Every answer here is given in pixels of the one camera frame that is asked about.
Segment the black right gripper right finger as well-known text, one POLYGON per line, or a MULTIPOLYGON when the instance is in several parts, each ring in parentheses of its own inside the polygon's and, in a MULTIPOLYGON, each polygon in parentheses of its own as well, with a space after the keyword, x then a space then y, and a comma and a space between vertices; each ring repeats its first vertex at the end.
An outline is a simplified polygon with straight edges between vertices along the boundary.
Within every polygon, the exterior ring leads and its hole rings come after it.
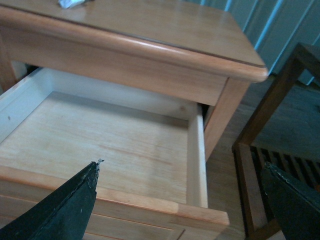
POLYGON ((320 193, 267 162, 261 182, 268 204, 287 240, 320 238, 320 193))

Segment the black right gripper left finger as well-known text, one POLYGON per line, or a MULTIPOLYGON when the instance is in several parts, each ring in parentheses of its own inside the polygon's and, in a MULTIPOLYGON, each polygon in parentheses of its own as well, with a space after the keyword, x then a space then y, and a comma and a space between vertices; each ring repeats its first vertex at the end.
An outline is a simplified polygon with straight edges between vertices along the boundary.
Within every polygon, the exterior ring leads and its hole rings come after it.
POLYGON ((1 228, 2 240, 81 240, 91 217, 100 172, 92 161, 30 210, 1 228))

